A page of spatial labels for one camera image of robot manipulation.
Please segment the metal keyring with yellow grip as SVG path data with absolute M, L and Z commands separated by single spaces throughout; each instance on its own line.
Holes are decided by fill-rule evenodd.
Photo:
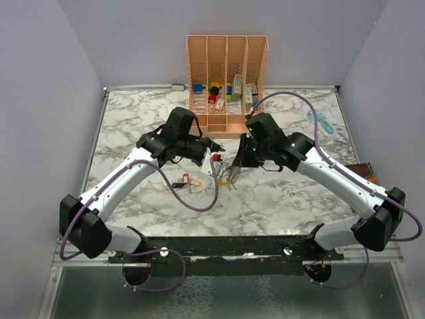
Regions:
M 229 165 L 224 169 L 222 176 L 229 179 L 232 183 L 236 183 L 241 174 L 241 170 L 242 168 L 240 166 Z

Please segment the green key tag with key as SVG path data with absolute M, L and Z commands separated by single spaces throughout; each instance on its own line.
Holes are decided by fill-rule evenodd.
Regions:
M 223 178 L 223 176 L 220 176 L 220 177 L 218 178 L 218 184 L 219 184 L 220 186 L 223 186 L 223 185 L 225 185 L 225 183 L 226 183 L 225 178 Z

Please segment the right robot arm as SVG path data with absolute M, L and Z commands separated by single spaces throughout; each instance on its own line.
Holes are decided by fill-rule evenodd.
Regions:
M 300 132 L 286 136 L 268 113 L 249 117 L 248 131 L 240 136 L 240 145 L 233 165 L 260 167 L 274 162 L 279 170 L 285 167 L 320 183 L 355 212 L 340 222 L 318 224 L 305 239 L 306 255 L 323 258 L 342 246 L 360 244 L 372 251 L 383 251 L 402 221 L 406 195 L 397 188 L 387 190 L 339 166 L 314 141 Z

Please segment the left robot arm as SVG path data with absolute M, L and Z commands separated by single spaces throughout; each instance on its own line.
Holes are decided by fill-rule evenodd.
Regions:
M 89 259 L 105 251 L 123 253 L 130 261 L 142 261 L 147 252 L 145 235 L 133 227 L 106 224 L 115 208 L 144 179 L 176 157 L 191 160 L 203 174 L 218 178 L 222 167 L 219 144 L 201 133 L 190 133 L 199 119 L 188 109 L 174 108 L 167 121 L 143 134 L 126 159 L 105 179 L 78 197 L 67 195 L 60 202 L 59 233 Z

